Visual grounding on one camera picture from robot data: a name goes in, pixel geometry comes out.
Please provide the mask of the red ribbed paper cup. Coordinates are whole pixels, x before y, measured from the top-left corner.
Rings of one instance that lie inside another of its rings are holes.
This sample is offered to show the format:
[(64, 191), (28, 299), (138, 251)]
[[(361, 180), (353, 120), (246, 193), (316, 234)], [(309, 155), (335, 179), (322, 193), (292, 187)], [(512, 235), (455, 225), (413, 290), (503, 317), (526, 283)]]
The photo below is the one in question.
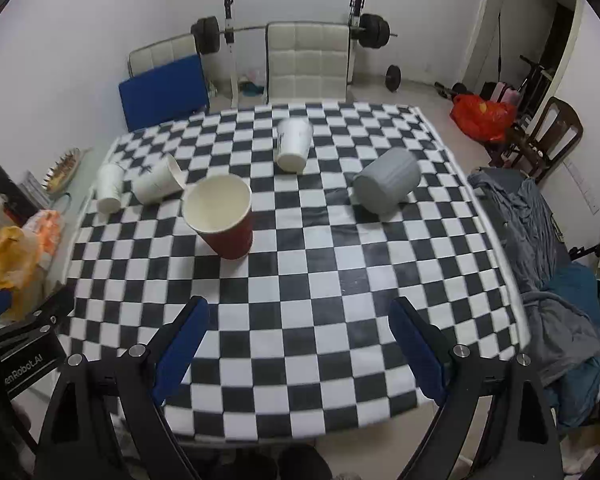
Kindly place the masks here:
[(218, 174), (189, 186), (183, 194), (182, 216), (221, 258), (237, 260), (250, 251), (252, 192), (242, 178)]

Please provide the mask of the white paper cup lying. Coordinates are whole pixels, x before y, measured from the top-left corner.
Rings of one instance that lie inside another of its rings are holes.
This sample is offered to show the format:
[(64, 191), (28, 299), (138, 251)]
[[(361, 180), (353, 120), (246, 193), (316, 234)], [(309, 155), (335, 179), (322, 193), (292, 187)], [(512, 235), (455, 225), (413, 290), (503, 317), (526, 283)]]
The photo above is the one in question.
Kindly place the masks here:
[(132, 192), (141, 204), (148, 205), (182, 192), (185, 185), (184, 171), (176, 159), (167, 154), (132, 182)]

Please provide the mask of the grey plastic cup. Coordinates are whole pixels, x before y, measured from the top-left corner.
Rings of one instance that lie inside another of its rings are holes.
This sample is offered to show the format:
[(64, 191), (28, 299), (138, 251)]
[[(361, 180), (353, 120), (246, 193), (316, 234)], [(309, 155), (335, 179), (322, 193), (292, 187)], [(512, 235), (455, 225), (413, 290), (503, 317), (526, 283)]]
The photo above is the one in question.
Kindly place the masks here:
[(372, 214), (386, 214), (419, 186), (422, 172), (406, 148), (390, 148), (353, 179), (358, 202)]

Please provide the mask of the white paper cup far left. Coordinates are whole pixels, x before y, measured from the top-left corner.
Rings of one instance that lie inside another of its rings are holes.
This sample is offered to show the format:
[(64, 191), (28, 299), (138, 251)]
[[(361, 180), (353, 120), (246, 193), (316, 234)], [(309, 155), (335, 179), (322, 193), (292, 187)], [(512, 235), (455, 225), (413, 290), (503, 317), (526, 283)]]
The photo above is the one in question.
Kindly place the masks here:
[(114, 214), (121, 208), (124, 169), (118, 164), (106, 164), (99, 169), (96, 182), (97, 209), (102, 214)]

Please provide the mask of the grey clothes pile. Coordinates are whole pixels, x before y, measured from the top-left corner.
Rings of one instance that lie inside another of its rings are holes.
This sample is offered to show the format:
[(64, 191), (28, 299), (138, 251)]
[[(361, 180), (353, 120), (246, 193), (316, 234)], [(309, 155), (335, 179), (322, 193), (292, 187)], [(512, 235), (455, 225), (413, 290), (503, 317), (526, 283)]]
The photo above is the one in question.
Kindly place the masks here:
[(480, 169), (469, 175), (505, 228), (503, 247), (520, 292), (530, 333), (529, 350), (543, 385), (559, 360), (556, 339), (566, 315), (544, 290), (570, 259), (553, 213), (533, 179), (517, 170)]

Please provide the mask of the orange snack packet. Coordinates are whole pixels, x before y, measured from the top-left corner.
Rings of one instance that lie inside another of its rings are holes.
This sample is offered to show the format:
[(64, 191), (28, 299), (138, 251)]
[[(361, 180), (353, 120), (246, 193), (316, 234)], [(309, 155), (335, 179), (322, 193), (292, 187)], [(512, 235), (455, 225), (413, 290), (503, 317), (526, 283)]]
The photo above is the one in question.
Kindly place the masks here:
[(35, 236), (40, 259), (51, 259), (57, 252), (64, 226), (65, 220), (59, 211), (44, 209), (29, 218), (22, 229)]

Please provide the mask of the teal blanket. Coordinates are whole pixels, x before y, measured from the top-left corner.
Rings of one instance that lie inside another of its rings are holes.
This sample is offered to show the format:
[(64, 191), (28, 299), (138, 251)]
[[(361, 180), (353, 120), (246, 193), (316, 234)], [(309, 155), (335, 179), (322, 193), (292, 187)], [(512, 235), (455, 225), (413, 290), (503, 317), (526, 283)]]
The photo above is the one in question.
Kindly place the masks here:
[(594, 273), (577, 262), (557, 269), (544, 290), (566, 315), (556, 339), (559, 360), (545, 387), (563, 436), (585, 422), (600, 397), (600, 300)]

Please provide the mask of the dark bottle box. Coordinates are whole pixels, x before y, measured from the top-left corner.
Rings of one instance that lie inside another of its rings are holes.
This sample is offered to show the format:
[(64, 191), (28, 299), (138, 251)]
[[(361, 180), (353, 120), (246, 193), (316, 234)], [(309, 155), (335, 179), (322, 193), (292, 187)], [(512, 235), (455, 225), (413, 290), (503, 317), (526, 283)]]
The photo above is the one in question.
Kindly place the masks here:
[(38, 213), (38, 206), (27, 198), (23, 190), (15, 184), (0, 165), (0, 197), (6, 216), (22, 228), (27, 221)]

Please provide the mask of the black white checkered tablecloth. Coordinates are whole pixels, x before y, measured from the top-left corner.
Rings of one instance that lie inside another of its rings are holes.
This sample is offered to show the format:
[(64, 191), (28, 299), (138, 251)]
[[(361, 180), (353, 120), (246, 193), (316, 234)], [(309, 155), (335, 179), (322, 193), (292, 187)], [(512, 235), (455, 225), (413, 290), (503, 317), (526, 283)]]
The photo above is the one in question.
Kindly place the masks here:
[[(306, 168), (276, 165), (276, 127), (313, 125)], [(372, 214), (353, 179), (390, 148), (422, 178)], [(120, 211), (88, 204), (68, 262), (76, 305), (61, 326), (90, 360), (144, 344), (193, 296), (209, 327), (164, 414), (181, 436), (221, 442), (314, 438), (416, 408), (424, 396), (394, 341), (388, 307), (406, 297), (449, 341), (486, 358), (518, 350), (512, 274), (475, 195), (420, 110), (393, 104), (263, 105), (127, 133), (110, 162), (133, 180), (171, 154), (188, 183), (234, 174), (250, 185), (248, 255), (220, 258), (172, 197)]]

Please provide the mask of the patterned snack plate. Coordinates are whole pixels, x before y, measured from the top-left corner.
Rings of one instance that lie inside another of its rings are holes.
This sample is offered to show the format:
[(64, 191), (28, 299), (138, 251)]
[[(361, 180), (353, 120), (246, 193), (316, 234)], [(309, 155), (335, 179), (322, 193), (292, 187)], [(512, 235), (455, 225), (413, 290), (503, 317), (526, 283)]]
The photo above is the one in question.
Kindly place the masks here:
[(60, 194), (71, 182), (76, 170), (78, 170), (83, 151), (79, 148), (70, 148), (62, 154), (53, 166), (47, 170), (42, 182), (42, 188), (48, 196)]

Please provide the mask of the red orange plastic bag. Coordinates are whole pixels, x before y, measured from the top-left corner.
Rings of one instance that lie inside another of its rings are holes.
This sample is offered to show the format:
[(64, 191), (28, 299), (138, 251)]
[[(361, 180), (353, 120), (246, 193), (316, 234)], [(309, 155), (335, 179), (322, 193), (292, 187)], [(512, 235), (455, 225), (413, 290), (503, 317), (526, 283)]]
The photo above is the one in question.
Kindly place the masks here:
[(465, 136), (481, 144), (503, 144), (506, 130), (513, 125), (517, 107), (485, 101), (475, 94), (459, 94), (450, 113)]

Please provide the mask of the pink suitcase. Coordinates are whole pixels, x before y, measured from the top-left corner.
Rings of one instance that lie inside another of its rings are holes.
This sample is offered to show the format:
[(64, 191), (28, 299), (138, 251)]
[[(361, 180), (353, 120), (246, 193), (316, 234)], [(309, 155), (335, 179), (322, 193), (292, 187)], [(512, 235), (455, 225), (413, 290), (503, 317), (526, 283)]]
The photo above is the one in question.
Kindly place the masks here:
[(521, 92), (503, 81), (488, 81), (483, 84), (480, 98), (494, 103), (507, 103), (518, 106), (521, 101)]

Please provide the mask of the small barbell on floor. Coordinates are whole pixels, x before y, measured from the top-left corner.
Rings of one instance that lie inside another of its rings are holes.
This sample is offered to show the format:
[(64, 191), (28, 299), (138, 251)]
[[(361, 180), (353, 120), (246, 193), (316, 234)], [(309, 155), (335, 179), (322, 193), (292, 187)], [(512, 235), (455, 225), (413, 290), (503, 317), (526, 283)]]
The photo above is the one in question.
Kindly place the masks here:
[[(403, 76), (399, 66), (391, 64), (385, 72), (384, 85), (389, 92), (396, 93), (402, 86)], [(461, 82), (456, 82), (451, 87), (442, 84), (442, 82), (434, 81), (418, 81), (407, 79), (408, 84), (416, 84), (416, 86), (426, 87), (437, 92), (442, 99), (453, 101), (457, 96), (470, 96), (471, 91)]]

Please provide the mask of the white quilted chair centre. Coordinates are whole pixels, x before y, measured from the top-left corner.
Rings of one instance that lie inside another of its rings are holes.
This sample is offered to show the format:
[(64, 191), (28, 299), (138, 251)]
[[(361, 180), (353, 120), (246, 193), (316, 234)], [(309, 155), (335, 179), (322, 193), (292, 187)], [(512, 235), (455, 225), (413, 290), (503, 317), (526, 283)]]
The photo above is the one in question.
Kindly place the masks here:
[(270, 104), (347, 99), (348, 50), (272, 50), (266, 43)]

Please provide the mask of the barbell with black plates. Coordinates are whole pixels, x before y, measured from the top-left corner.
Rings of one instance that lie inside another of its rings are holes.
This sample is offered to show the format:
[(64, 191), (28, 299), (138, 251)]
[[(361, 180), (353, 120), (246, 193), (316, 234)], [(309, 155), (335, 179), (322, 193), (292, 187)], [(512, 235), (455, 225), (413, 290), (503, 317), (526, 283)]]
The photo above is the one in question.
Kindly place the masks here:
[(266, 45), (272, 50), (348, 50), (350, 41), (367, 49), (380, 49), (396, 37), (387, 20), (365, 13), (357, 25), (321, 22), (272, 22), (265, 25), (220, 27), (215, 16), (200, 18), (190, 28), (197, 51), (202, 55), (218, 53), (221, 37), (231, 44), (240, 32), (263, 30)]

